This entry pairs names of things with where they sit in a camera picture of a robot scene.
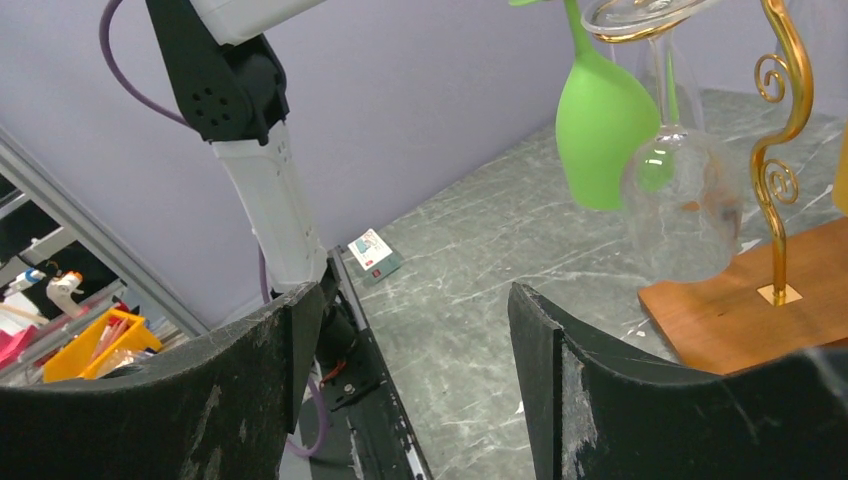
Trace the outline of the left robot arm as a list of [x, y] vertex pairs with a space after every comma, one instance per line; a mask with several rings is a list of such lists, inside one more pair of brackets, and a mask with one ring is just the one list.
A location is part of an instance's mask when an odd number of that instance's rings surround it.
[[265, 32], [314, 1], [149, 1], [147, 10], [178, 109], [211, 145], [237, 190], [264, 255], [269, 291], [321, 283], [325, 307], [314, 354], [326, 370], [355, 344], [342, 323], [329, 255], [292, 159], [287, 77]]

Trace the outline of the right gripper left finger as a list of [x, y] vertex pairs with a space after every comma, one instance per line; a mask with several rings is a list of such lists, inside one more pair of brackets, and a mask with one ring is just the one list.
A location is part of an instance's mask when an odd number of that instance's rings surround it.
[[95, 380], [1, 390], [5, 479], [275, 479], [324, 313], [306, 283]]

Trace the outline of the clear wine glass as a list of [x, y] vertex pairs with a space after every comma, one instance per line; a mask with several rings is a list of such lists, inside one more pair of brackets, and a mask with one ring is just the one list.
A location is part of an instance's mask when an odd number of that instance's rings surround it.
[[737, 253], [744, 203], [740, 164], [704, 129], [700, 89], [674, 46], [676, 27], [709, 1], [596, 1], [585, 29], [607, 43], [645, 40], [661, 117], [620, 180], [630, 237], [659, 281], [695, 283], [725, 271]]

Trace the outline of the green plastic wine glass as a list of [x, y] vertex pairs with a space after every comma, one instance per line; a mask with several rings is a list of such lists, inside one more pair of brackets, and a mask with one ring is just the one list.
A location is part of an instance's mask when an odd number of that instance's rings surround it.
[[635, 151], [653, 138], [660, 114], [628, 70], [602, 55], [581, 24], [576, 1], [563, 2], [574, 62], [556, 112], [555, 139], [573, 201], [597, 211], [622, 208], [620, 178]]

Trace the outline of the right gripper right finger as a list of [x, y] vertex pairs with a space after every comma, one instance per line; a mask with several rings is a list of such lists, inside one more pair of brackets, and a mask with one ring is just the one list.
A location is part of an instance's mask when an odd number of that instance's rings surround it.
[[529, 285], [508, 295], [539, 479], [843, 479], [847, 351], [802, 349], [737, 374], [673, 363]]

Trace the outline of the orange plastic wine glass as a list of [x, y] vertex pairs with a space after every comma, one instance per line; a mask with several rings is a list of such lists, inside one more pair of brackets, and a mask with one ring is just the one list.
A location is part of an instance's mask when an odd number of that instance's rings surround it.
[[848, 213], [848, 130], [844, 129], [842, 146], [837, 161], [831, 199], [844, 215]]

